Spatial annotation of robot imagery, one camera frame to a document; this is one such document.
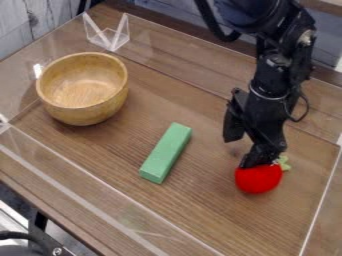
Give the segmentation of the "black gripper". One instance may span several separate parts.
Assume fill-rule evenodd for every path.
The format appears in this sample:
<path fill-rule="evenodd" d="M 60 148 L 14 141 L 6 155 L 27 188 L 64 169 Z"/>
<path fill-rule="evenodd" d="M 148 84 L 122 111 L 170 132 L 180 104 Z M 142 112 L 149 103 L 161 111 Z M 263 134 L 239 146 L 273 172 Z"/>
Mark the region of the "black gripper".
<path fill-rule="evenodd" d="M 233 88 L 223 121 L 223 140 L 237 141 L 247 134 L 253 145 L 239 166 L 252 168 L 271 164 L 287 148 L 283 125 L 295 105 L 295 92 L 287 89 L 275 97 Z"/>

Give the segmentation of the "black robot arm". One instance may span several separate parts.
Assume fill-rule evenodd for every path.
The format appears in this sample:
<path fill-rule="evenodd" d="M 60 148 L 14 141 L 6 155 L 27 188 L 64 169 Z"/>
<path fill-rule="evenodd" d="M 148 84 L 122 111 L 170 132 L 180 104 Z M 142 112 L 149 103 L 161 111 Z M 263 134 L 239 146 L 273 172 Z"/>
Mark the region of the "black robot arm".
<path fill-rule="evenodd" d="M 219 15 L 236 32 L 256 39 L 256 70 L 248 89 L 235 88 L 223 123 L 225 142 L 247 136 L 249 152 L 239 166 L 269 164 L 285 150 L 283 125 L 297 122 L 295 105 L 312 71 L 315 20 L 296 0 L 215 0 Z"/>

